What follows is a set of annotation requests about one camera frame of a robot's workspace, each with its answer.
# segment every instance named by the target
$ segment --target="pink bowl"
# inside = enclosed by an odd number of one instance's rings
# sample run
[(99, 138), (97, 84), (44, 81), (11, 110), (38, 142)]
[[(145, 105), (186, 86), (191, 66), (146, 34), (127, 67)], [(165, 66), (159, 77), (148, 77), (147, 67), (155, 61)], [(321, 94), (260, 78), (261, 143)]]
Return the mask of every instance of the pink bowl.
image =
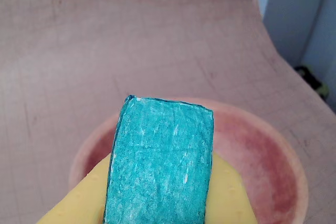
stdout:
[[(236, 107), (210, 100), (180, 98), (214, 111), (214, 151), (242, 176), (259, 224), (303, 223), (308, 186), (294, 150), (269, 124)], [(72, 164), (74, 188), (112, 148), (119, 115), (106, 120), (86, 139)]]

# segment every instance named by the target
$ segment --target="table surface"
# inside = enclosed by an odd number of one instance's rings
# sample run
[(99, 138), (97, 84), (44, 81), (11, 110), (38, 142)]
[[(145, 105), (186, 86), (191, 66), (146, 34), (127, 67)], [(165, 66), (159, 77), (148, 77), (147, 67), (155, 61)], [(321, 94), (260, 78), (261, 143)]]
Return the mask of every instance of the table surface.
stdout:
[(278, 55), (253, 0), (1, 0), (0, 223), (35, 223), (81, 143), (128, 94), (200, 97), (263, 118), (335, 223), (336, 117)]

